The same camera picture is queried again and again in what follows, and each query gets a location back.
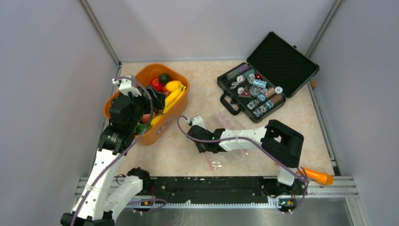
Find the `black poker chip case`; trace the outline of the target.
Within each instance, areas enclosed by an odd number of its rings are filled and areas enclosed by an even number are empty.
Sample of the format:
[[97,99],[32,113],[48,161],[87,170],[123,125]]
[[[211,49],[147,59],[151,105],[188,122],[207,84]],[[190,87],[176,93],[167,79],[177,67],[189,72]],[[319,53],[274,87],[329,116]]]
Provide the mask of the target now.
[[217,78],[220,102],[232,115],[244,113],[260,122],[318,72],[319,66],[296,46],[269,32],[245,62]]

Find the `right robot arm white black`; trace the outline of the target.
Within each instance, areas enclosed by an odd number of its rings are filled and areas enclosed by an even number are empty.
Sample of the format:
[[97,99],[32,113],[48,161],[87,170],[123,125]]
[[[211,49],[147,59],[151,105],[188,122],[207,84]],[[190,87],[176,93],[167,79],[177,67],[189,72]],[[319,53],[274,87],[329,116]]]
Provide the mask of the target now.
[[277,163],[276,188],[266,189],[273,198],[288,194],[301,182],[306,189],[309,184],[307,173],[301,172],[299,165],[304,137],[299,132],[278,120],[270,120],[267,125],[256,129],[210,131],[202,122],[190,122],[185,136],[193,141],[199,152],[225,153],[236,150],[258,149]]

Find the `yellow toy banana bunch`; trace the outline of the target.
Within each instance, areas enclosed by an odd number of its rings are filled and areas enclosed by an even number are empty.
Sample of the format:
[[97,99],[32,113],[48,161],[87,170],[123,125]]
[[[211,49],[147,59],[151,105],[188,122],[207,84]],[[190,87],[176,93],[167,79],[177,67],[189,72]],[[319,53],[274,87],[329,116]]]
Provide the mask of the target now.
[[171,94],[166,98],[166,106],[164,109],[157,114],[154,118],[152,118],[150,125],[155,127],[161,125],[163,120],[169,120],[175,117],[177,114],[180,114],[187,105],[186,101],[186,93],[187,86],[181,85],[177,89],[175,89]]

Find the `clear zip top bag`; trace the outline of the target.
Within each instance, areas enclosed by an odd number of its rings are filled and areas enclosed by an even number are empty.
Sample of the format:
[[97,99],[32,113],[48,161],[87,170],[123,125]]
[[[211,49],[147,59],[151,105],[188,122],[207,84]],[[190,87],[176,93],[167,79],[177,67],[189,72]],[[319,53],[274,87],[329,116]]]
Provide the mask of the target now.
[[[230,130],[243,130],[243,125],[227,110],[218,111],[205,120],[206,128],[210,131],[214,131],[219,128],[226,128]],[[228,152],[205,152],[203,156],[211,171],[218,170],[228,164],[231,164],[237,160],[247,157],[249,150],[237,149]]]

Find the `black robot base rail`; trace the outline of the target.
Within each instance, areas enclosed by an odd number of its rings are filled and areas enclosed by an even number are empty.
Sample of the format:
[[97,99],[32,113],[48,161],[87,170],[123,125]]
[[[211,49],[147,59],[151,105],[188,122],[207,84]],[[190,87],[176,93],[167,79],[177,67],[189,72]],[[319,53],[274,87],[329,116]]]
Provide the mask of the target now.
[[153,177],[144,180],[140,196],[161,198],[169,204],[251,204],[272,198],[298,198],[305,193],[304,182],[291,186],[276,177]]

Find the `toy peach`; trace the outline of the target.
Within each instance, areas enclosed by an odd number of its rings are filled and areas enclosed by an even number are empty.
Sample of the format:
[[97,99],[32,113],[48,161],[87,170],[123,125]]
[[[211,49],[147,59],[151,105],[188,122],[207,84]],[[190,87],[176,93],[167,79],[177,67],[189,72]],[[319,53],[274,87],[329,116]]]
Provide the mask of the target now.
[[150,113],[149,114],[144,114],[141,117],[142,124],[148,124],[148,123],[151,124],[152,120],[153,120],[153,115],[151,115]]

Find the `yellow toy lemon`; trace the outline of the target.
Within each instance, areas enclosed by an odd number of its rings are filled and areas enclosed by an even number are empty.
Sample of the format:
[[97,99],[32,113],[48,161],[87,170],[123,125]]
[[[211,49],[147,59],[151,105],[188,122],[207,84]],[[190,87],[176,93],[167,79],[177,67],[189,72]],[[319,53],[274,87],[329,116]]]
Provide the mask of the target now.
[[174,81],[169,81],[166,85],[165,85],[165,89],[168,92],[173,92],[174,90],[178,89],[180,86],[182,85],[181,81],[178,80],[174,80]]

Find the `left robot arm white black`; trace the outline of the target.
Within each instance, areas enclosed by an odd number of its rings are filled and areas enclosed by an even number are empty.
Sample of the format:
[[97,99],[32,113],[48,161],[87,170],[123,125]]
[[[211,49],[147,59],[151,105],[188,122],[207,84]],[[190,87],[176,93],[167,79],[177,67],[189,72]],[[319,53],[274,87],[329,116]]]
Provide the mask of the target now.
[[81,197],[70,212],[62,215],[63,226],[113,226],[136,194],[150,191],[148,172],[134,169],[133,175],[111,195],[115,173],[128,150],[141,138],[137,127],[145,114],[153,115],[165,106],[166,94],[151,87],[120,89],[105,104],[109,124],[100,135],[95,163]]

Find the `orange handled tool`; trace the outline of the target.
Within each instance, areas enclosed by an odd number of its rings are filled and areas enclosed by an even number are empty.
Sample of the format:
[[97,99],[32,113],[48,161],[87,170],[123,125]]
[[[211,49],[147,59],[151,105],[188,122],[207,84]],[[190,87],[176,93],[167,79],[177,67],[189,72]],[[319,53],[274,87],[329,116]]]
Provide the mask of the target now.
[[322,185],[332,185],[334,182],[334,178],[333,176],[324,173],[324,172],[318,172],[318,171],[314,171],[308,168],[300,168],[297,170],[297,173],[299,173],[300,175],[306,175],[307,177],[317,181],[318,183],[322,184]]

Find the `orange plastic basket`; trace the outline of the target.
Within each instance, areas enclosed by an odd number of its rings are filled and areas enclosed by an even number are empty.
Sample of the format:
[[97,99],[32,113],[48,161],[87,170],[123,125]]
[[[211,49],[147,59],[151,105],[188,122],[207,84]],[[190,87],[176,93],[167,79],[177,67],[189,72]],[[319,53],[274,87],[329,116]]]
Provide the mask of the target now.
[[[155,110],[153,107],[152,98],[146,90],[146,87],[150,86],[152,79],[158,78],[162,73],[168,74],[171,81],[178,80],[181,81],[184,86],[187,86],[187,96],[185,99],[188,105],[190,84],[187,78],[164,64],[149,64],[136,75],[132,75],[136,79],[136,86],[142,93],[141,96],[128,97],[121,94],[117,88],[117,92],[106,102],[104,114],[109,124],[100,136],[99,148],[120,150],[128,148],[133,141],[139,141],[142,145],[152,145],[177,119],[180,114],[173,117],[173,120],[172,118],[168,121],[163,120],[161,125],[152,126],[148,131],[144,130],[143,134],[139,136],[135,135],[135,127],[139,123],[142,124],[141,117],[144,114],[150,113],[155,117],[161,112]],[[171,94],[171,92],[166,91],[165,86],[163,87],[163,93],[166,93],[166,97]]]

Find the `red toy tomato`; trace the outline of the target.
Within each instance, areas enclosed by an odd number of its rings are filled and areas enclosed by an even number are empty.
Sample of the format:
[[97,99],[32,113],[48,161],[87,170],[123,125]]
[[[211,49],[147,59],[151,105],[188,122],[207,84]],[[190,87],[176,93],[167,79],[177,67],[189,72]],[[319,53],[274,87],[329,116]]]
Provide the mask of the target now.
[[159,81],[158,78],[152,79],[150,86],[157,92],[163,92],[164,85]]

